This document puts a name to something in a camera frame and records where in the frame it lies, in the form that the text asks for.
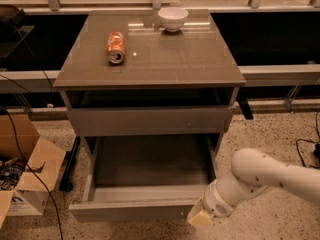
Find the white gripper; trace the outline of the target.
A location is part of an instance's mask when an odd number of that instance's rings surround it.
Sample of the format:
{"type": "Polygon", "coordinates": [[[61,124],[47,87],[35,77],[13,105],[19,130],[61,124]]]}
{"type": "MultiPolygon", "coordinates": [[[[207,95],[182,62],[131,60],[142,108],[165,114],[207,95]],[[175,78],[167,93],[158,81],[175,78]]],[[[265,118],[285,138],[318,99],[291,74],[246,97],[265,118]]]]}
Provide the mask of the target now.
{"type": "Polygon", "coordinates": [[[266,189],[267,186],[243,182],[228,172],[209,184],[203,198],[188,213],[187,222],[194,227],[212,225],[212,218],[229,217],[240,203],[254,199],[266,189]]]}

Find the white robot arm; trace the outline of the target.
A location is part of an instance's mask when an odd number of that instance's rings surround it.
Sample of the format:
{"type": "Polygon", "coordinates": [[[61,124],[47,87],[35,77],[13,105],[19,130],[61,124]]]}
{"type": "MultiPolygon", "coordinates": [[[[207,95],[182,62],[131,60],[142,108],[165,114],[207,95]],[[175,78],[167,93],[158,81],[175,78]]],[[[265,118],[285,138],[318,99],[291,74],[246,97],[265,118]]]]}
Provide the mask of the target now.
{"type": "Polygon", "coordinates": [[[269,187],[283,189],[317,206],[320,205],[320,171],[290,165],[253,148],[236,151],[231,169],[205,189],[187,216],[194,227],[209,226],[215,218],[229,217],[244,201],[269,187]]]}

